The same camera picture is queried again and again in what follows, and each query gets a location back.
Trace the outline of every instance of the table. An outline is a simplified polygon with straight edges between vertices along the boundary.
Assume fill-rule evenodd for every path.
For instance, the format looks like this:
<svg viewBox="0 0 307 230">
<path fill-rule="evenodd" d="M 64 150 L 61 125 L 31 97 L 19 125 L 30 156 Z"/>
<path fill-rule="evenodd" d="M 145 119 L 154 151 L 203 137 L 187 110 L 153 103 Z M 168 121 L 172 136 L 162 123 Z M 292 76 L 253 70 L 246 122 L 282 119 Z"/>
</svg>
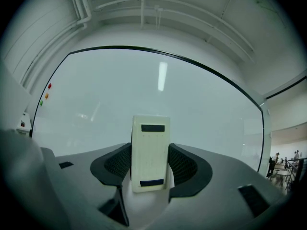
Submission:
<svg viewBox="0 0 307 230">
<path fill-rule="evenodd" d="M 290 171 L 277 171 L 277 174 L 282 176 L 282 180 L 280 181 L 280 186 L 283 186 L 283 177 L 290 176 L 291 172 Z"/>
<path fill-rule="evenodd" d="M 274 169 L 275 170 L 285 170 L 284 164 L 276 164 Z"/>
</svg>

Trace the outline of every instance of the black mesh panel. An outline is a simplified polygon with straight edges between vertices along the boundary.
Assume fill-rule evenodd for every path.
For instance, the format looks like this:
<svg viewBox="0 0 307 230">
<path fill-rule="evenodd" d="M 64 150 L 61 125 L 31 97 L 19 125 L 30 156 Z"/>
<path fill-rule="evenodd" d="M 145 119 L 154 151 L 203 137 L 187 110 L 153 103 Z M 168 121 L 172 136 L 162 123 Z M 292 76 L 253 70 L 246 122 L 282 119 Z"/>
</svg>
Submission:
<svg viewBox="0 0 307 230">
<path fill-rule="evenodd" d="M 175 186 L 192 178 L 197 171 L 196 162 L 173 147 L 169 147 L 168 163 L 174 174 Z"/>
<path fill-rule="evenodd" d="M 131 166 L 131 146 L 109 158 L 105 168 L 112 174 L 124 179 Z"/>
</svg>

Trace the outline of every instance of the fluorescent light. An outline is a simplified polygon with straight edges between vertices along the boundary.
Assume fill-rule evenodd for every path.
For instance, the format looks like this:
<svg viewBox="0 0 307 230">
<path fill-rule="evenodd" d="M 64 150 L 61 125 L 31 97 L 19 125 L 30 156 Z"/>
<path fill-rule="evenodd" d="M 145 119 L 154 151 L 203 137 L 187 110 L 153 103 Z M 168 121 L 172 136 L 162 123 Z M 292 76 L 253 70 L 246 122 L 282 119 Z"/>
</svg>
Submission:
<svg viewBox="0 0 307 230">
<path fill-rule="evenodd" d="M 97 107 L 96 107 L 95 110 L 94 110 L 94 113 L 93 113 L 93 115 L 92 115 L 92 117 L 91 117 L 91 122 L 94 121 L 94 118 L 95 118 L 95 116 L 96 116 L 96 113 L 97 113 L 99 107 L 100 107 L 100 102 L 98 103 Z"/>
<path fill-rule="evenodd" d="M 163 91 L 164 90 L 166 72 L 167 72 L 167 63 L 166 62 L 160 62 L 160 65 L 159 65 L 159 79 L 158 79 L 158 90 L 159 91 Z"/>
</svg>

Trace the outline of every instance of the white box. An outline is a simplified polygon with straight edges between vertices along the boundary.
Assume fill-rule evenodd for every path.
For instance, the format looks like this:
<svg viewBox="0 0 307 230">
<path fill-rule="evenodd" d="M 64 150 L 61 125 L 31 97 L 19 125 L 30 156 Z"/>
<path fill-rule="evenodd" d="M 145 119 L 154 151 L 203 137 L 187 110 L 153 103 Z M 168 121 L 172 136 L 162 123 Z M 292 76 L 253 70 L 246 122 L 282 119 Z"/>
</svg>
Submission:
<svg viewBox="0 0 307 230">
<path fill-rule="evenodd" d="M 134 192 L 147 192 L 169 187 L 167 164 L 169 144 L 169 117 L 144 115 L 133 117 L 131 181 Z M 144 186 L 154 183 L 152 181 L 157 183 L 156 180 L 161 183 L 162 179 L 163 184 Z"/>
<path fill-rule="evenodd" d="M 30 122 L 30 116 L 28 113 L 23 113 L 22 117 L 19 120 L 16 130 L 22 135 L 29 136 L 31 129 L 32 126 Z"/>
</svg>

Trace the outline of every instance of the glass panel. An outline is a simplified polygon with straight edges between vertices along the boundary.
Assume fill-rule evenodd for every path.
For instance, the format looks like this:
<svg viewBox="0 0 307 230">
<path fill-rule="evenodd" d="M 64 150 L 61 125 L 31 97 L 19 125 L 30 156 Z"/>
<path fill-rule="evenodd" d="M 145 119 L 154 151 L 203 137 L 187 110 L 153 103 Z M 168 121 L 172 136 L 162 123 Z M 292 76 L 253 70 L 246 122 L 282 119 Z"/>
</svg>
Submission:
<svg viewBox="0 0 307 230">
<path fill-rule="evenodd" d="M 237 82 L 236 80 L 232 80 L 238 86 L 240 86 L 247 94 L 250 95 L 251 98 L 256 101 L 256 103 L 261 107 L 263 112 L 263 121 L 264 121 L 264 142 L 263 142 L 263 153 L 261 158 L 261 164 L 259 168 L 259 173 L 263 176 L 266 176 L 268 168 L 269 168 L 269 159 L 270 159 L 270 152 L 271 152 L 271 118 L 269 115 L 269 108 L 267 100 L 254 91 L 253 89 L 249 88 L 243 83 Z M 255 136 L 262 136 L 262 132 L 255 134 Z"/>
<path fill-rule="evenodd" d="M 33 139 L 56 156 L 131 141 L 133 115 L 166 115 L 171 142 L 258 169 L 261 111 L 230 83 L 183 60 L 138 50 L 69 55 L 38 107 Z"/>
</svg>

